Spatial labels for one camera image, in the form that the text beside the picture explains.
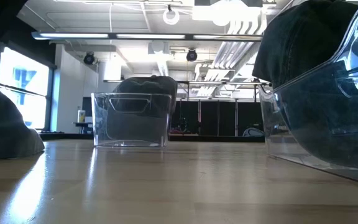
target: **white wall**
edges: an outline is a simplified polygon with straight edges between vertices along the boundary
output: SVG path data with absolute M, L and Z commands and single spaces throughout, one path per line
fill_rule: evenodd
M 57 45 L 55 64 L 58 68 L 53 85 L 51 131 L 78 133 L 73 122 L 82 108 L 83 97 L 98 91 L 99 75 L 67 53 L 63 45 Z
M 99 83 L 98 83 L 98 92 L 100 93 L 110 93 L 112 92 L 119 83 L 105 83 L 104 71 L 106 70 L 106 62 L 99 63 Z

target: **light fixture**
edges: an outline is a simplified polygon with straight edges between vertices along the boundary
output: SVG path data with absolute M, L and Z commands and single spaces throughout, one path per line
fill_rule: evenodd
M 270 8 L 276 7 L 276 6 L 277 6 L 277 4 L 276 4 L 275 2 L 268 2 L 268 3 L 264 3 L 264 4 L 262 5 L 262 8 L 264 8 L 264 9 L 270 9 Z
M 111 4 L 111 3 L 118 3 L 118 4 L 157 4 L 157 5 L 166 5 L 171 4 L 172 6 L 181 6 L 183 3 L 181 1 L 139 1 L 139 0 L 54 0 L 55 2 L 83 2 L 86 4 Z
M 46 39 L 58 39 L 58 38 L 65 38 L 65 39 L 108 39 L 108 34 L 91 34 L 91 33 L 40 33 L 41 37 Z
M 189 84 L 212 84 L 212 85 L 220 85 L 223 84 L 224 82 L 199 82 L 199 81 L 193 81 L 193 82 L 189 82 Z
M 224 41 L 262 41 L 262 35 L 199 35 L 193 36 L 195 40 L 224 40 Z
M 268 84 L 268 83 L 261 83 L 261 82 L 228 82 L 226 83 L 228 85 L 262 85 L 262 84 Z
M 202 40 L 202 41 L 237 41 L 237 42 L 260 42 L 262 35 L 227 35 L 227 34 L 131 34 L 131 33 L 74 33 L 74 32 L 33 32 L 32 37 L 36 40 L 67 40 L 67 39 L 90 39 L 90 40 Z
M 173 18 L 168 19 L 168 13 L 169 12 L 173 12 L 175 15 L 173 16 Z M 179 12 L 176 9 L 171 9 L 171 11 L 169 11 L 168 9 L 166 9 L 164 11 L 164 13 L 162 14 L 162 19 L 164 20 L 164 22 L 168 25 L 175 25 L 179 22 L 180 16 L 179 16 Z
M 117 34 L 117 39 L 176 39 L 183 40 L 184 34 Z
M 122 82 L 122 80 L 103 80 L 103 82 L 120 83 L 120 82 Z

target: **transparent container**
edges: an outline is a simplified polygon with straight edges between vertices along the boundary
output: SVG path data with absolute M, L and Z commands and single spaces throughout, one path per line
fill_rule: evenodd
M 95 146 L 165 147 L 171 96 L 92 93 Z
M 327 62 L 259 90 L 269 154 L 358 180 L 358 12 Z

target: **desk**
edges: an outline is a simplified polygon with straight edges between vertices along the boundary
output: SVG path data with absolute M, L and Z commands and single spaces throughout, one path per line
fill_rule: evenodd
M 86 134 L 85 128 L 88 128 L 89 125 L 92 124 L 92 122 L 73 122 L 73 124 L 75 124 L 76 127 L 80 128 L 80 131 L 78 132 L 79 134 Z
M 45 148 L 0 160 L 0 223 L 358 223 L 357 182 L 271 158 L 264 143 Z

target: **bin handle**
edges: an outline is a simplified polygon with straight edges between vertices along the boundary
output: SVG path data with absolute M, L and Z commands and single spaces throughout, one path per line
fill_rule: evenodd
M 143 109 L 139 111 L 121 111 L 114 107 L 112 100 L 145 100 L 147 103 L 144 105 Z M 109 102 L 113 110 L 117 111 L 118 113 L 143 113 L 146 110 L 146 107 L 150 104 L 150 100 L 145 98 L 110 98 Z

